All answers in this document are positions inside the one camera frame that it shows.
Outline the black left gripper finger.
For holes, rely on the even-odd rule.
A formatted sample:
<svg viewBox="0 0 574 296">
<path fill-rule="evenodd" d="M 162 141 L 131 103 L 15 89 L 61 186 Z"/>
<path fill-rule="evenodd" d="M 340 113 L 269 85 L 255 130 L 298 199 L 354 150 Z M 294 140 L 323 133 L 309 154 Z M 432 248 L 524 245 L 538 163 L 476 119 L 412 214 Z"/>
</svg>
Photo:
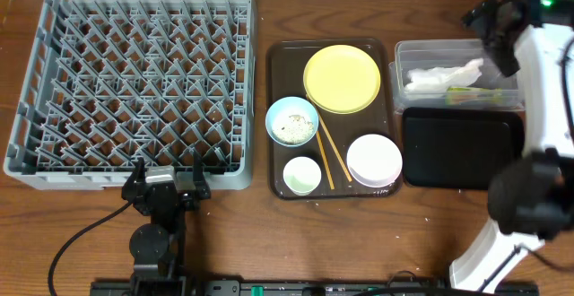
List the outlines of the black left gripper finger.
<svg viewBox="0 0 574 296">
<path fill-rule="evenodd" d="M 211 189 L 205 179 L 202 157 L 198 152 L 193 152 L 193 183 L 196 189 L 197 198 L 206 200 L 211 198 Z"/>
<path fill-rule="evenodd" d="M 122 186 L 121 197 L 127 202 L 134 202 L 139 195 L 138 190 L 145 182 L 144 159 L 139 158 L 135 164 L 135 169 Z"/>
</svg>

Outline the green snack wrapper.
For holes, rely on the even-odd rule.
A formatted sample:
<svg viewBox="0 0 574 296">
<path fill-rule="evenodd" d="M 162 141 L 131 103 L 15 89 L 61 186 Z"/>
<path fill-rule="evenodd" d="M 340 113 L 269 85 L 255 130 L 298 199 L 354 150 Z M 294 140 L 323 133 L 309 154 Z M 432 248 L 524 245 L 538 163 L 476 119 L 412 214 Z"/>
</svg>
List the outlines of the green snack wrapper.
<svg viewBox="0 0 574 296">
<path fill-rule="evenodd" d="M 502 103 L 501 89 L 484 89 L 474 87 L 450 87 L 445 96 L 447 105 L 462 105 L 466 103 Z"/>
</svg>

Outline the small white cup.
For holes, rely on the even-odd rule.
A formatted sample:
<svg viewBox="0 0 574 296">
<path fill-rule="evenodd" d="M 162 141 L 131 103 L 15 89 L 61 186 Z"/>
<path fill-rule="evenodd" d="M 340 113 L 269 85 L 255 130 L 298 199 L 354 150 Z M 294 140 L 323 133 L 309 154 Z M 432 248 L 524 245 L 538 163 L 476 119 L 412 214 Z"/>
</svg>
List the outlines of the small white cup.
<svg viewBox="0 0 574 296">
<path fill-rule="evenodd" d="M 309 157 L 296 157 L 283 168 L 283 181 L 297 196 L 307 196 L 315 190 L 322 179 L 319 165 Z"/>
</svg>

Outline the rice food waste pile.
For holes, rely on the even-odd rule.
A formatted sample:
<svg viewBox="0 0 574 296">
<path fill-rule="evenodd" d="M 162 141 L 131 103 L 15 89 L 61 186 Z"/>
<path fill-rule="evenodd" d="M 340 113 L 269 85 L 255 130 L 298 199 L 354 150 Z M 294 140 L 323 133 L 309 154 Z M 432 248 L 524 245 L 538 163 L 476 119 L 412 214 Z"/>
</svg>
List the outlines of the rice food waste pile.
<svg viewBox="0 0 574 296">
<path fill-rule="evenodd" d="M 304 144 L 315 133 L 314 124 L 302 115 L 283 116 L 272 126 L 274 137 L 282 144 Z"/>
</svg>

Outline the light blue bowl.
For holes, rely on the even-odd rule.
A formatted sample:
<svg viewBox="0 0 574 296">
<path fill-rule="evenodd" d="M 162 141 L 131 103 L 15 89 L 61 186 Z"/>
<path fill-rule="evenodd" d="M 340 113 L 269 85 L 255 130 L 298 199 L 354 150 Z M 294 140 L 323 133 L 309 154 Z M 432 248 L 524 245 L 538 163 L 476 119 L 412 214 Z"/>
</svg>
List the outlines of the light blue bowl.
<svg viewBox="0 0 574 296">
<path fill-rule="evenodd" d="M 285 147 L 306 144 L 318 130 L 318 113 L 300 97 L 285 97 L 274 102 L 265 115 L 265 128 L 270 138 Z"/>
</svg>

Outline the yellow plate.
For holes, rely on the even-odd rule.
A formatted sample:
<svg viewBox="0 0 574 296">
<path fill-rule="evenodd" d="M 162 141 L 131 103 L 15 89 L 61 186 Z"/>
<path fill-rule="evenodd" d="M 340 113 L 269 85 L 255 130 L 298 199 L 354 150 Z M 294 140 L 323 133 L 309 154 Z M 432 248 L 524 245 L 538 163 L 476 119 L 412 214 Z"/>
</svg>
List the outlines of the yellow plate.
<svg viewBox="0 0 574 296">
<path fill-rule="evenodd" d="M 307 62 L 303 86 L 319 108 L 352 114 L 367 108 L 378 96 L 381 74 L 375 60 L 350 45 L 320 49 Z"/>
</svg>

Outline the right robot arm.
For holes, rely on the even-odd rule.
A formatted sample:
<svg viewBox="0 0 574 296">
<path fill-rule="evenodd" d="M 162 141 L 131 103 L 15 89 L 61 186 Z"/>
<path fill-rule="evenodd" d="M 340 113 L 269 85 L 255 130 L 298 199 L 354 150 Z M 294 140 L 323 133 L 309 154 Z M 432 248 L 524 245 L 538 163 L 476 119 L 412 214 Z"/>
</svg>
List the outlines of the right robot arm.
<svg viewBox="0 0 574 296">
<path fill-rule="evenodd" d="M 449 285 L 411 282 L 373 295 L 492 295 L 526 256 L 572 273 L 538 250 L 573 228 L 573 2 L 485 0 L 462 19 L 495 65 L 525 94 L 523 156 L 494 178 L 489 219 L 449 267 Z"/>
</svg>

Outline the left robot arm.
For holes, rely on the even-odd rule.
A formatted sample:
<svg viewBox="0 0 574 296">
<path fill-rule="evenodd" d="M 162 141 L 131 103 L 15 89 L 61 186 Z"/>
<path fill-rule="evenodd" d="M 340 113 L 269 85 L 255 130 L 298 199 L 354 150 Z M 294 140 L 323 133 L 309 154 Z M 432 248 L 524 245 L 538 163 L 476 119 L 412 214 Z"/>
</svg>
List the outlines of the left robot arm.
<svg viewBox="0 0 574 296">
<path fill-rule="evenodd" d="M 196 279 L 184 266 L 186 212 L 199 206 L 196 188 L 184 187 L 171 166 L 147 168 L 139 159 L 121 196 L 139 214 L 150 218 L 129 240 L 134 272 L 124 294 L 196 294 Z"/>
</svg>

